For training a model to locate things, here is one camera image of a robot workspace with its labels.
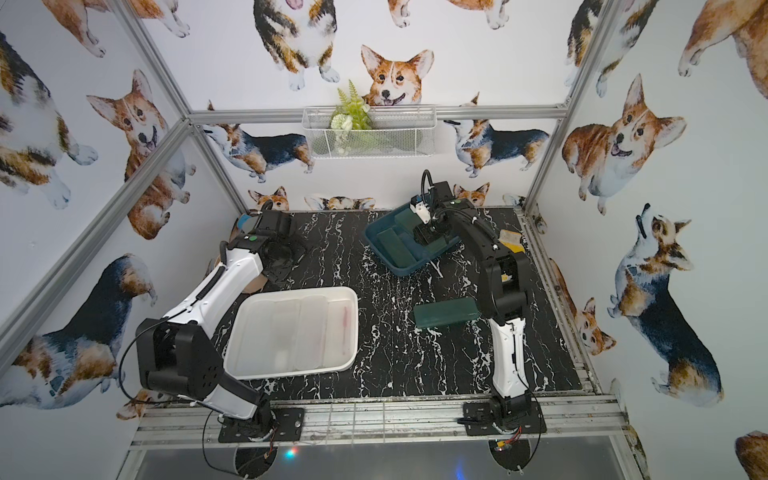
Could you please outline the dark green pencil case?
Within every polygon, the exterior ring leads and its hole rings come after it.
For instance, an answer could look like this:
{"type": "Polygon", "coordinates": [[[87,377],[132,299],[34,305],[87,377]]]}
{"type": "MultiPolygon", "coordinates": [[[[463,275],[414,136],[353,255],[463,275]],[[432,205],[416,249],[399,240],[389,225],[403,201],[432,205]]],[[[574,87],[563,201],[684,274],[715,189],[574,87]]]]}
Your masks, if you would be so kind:
{"type": "Polygon", "coordinates": [[[410,209],[403,209],[394,216],[399,238],[406,248],[417,258],[438,256],[449,247],[443,235],[431,234],[418,215],[410,209]]]}

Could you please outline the clear case pink pen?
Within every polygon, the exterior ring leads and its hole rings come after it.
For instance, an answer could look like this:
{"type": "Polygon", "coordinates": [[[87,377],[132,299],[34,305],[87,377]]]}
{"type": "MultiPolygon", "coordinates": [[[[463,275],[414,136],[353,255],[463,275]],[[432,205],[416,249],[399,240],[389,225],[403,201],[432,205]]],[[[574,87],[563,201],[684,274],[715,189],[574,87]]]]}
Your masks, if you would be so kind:
{"type": "Polygon", "coordinates": [[[345,364],[353,356],[354,326],[351,303],[334,301],[328,305],[324,364],[345,364]]]}

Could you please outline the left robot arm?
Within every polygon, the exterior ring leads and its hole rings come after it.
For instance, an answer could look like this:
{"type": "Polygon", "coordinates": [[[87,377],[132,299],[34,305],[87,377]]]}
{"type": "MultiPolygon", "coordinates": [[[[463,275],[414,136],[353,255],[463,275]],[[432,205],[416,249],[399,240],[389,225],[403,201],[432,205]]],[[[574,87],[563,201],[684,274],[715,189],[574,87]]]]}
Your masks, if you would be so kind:
{"type": "Polygon", "coordinates": [[[307,252],[294,217],[262,210],[246,230],[219,244],[212,272],[160,319],[145,319],[135,336],[141,386],[195,401],[226,417],[250,421],[266,398],[224,368],[212,337],[248,284],[263,275],[284,281],[307,252]]]}

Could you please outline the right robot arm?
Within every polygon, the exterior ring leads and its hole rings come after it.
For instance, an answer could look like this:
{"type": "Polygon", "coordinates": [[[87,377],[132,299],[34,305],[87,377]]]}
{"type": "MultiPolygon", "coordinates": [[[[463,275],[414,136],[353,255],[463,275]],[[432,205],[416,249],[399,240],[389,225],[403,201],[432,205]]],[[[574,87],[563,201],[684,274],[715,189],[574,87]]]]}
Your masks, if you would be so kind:
{"type": "Polygon", "coordinates": [[[533,412],[525,379],[523,333],[530,314],[531,268],[523,253],[503,245],[499,234],[468,199],[458,199],[445,181],[435,183],[424,171],[420,194],[410,208],[420,219],[417,243],[457,236],[479,266],[476,305],[489,322],[494,354],[490,421],[510,430],[533,412]]]}

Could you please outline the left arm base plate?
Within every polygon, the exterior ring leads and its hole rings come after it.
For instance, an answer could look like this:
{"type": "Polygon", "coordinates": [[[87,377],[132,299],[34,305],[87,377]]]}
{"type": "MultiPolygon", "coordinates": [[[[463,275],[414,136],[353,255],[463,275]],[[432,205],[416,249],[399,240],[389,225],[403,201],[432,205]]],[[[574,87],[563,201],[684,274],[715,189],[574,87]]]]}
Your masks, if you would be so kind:
{"type": "Polygon", "coordinates": [[[260,409],[250,420],[224,416],[218,441],[222,444],[244,442],[296,442],[301,438],[304,408],[260,409]]]}

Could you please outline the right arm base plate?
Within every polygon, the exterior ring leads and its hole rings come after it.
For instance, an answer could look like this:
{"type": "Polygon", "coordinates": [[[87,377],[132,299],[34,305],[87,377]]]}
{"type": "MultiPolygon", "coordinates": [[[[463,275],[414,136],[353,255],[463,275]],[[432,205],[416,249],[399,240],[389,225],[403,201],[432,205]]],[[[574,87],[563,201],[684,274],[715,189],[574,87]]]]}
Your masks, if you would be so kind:
{"type": "Polygon", "coordinates": [[[457,423],[464,427],[468,436],[511,436],[518,430],[522,434],[543,434],[547,432],[545,420],[539,405],[523,402],[510,409],[495,399],[486,402],[468,402],[462,405],[462,415],[457,423]]]}

